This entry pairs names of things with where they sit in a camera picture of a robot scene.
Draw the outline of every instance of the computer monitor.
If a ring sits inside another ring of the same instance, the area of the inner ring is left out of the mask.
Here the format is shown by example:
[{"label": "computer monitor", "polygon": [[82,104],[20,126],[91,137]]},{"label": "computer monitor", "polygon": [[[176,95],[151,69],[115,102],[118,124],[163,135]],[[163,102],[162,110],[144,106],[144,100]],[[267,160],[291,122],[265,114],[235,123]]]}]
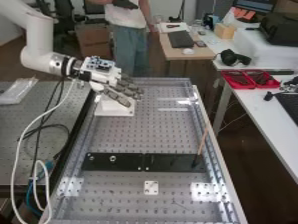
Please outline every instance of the computer monitor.
[{"label": "computer monitor", "polygon": [[87,15],[106,14],[106,8],[100,4],[94,4],[88,0],[84,0],[84,9]]},{"label": "computer monitor", "polygon": [[273,11],[277,0],[236,0],[235,6],[249,9],[260,14],[268,14]]}]

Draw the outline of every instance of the black metal block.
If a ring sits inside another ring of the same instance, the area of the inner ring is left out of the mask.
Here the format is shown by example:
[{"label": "black metal block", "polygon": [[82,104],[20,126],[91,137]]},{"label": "black metal block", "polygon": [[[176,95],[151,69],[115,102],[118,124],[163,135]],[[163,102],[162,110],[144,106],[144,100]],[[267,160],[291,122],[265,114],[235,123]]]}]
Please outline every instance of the black metal block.
[{"label": "black metal block", "polygon": [[142,153],[87,153],[82,169],[84,171],[142,171]]},{"label": "black metal block", "polygon": [[144,170],[147,172],[204,173],[205,162],[196,154],[146,154]]}]

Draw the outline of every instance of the red tray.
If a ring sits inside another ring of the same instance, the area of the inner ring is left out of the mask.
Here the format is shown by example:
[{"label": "red tray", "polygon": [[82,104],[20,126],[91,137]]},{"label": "red tray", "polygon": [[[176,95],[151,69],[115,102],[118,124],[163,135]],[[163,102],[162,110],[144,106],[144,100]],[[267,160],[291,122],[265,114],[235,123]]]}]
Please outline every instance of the red tray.
[{"label": "red tray", "polygon": [[255,89],[256,83],[252,78],[248,77],[244,71],[227,70],[221,72],[223,77],[235,89]]},{"label": "red tray", "polygon": [[[259,83],[256,77],[251,75],[252,72],[259,73],[260,77],[264,77],[264,80],[267,80],[264,84]],[[281,83],[273,78],[273,76],[263,70],[245,70],[245,75],[255,81],[256,87],[260,89],[273,89],[280,88],[281,86]]]}]

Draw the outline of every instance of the metal table surface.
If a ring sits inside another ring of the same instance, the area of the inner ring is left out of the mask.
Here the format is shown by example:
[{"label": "metal table surface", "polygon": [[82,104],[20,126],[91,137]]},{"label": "metal table surface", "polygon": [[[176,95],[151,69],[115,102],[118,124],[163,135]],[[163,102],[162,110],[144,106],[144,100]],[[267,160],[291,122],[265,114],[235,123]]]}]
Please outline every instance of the metal table surface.
[{"label": "metal table surface", "polygon": [[[207,123],[200,109],[201,98],[199,100],[189,79],[140,78],[136,83],[144,88],[146,95],[135,117],[95,117],[95,104],[90,110],[52,194],[51,223],[247,224],[233,184],[227,184],[231,181],[227,181],[227,167],[223,172],[211,136],[204,147],[204,173],[82,170],[90,152],[197,152]],[[159,181],[159,195],[144,194],[148,180]]]},{"label": "metal table surface", "polygon": [[[0,89],[9,89],[11,84],[11,82],[0,83]],[[0,106],[2,190],[9,189],[10,191],[18,138],[20,137],[22,132],[27,125],[31,123],[31,121],[44,112],[55,85],[56,82],[39,82],[20,104]],[[66,82],[64,94],[67,93],[70,85],[71,83]],[[72,131],[90,91],[90,86],[83,89],[79,89],[75,86],[70,98],[67,99],[63,106],[54,113],[54,116],[51,117],[47,124],[64,124],[70,128],[70,131]],[[52,159],[54,155],[62,150],[66,141],[67,133],[62,129],[50,128],[43,130],[40,138],[39,159]],[[18,164],[15,181],[18,187],[27,186],[28,184],[35,144],[36,135],[32,136],[28,140],[24,140],[23,148],[20,150],[20,159]]]}]

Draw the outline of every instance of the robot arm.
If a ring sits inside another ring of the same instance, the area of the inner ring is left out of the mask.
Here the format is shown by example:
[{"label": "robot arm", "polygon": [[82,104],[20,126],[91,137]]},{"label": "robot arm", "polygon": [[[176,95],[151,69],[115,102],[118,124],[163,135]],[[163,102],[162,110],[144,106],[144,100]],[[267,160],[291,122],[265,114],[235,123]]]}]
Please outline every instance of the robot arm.
[{"label": "robot arm", "polygon": [[[51,17],[44,16],[22,0],[0,0],[0,14],[27,30],[27,46],[20,57],[27,68],[90,82],[96,92],[104,93],[110,100],[120,104],[120,107],[114,105],[112,110],[135,107],[135,101],[140,99],[143,91],[131,83],[132,80],[124,77],[115,62],[99,57],[88,57],[83,62],[54,52]],[[132,108],[127,112],[131,114],[128,116],[134,115]]]}]

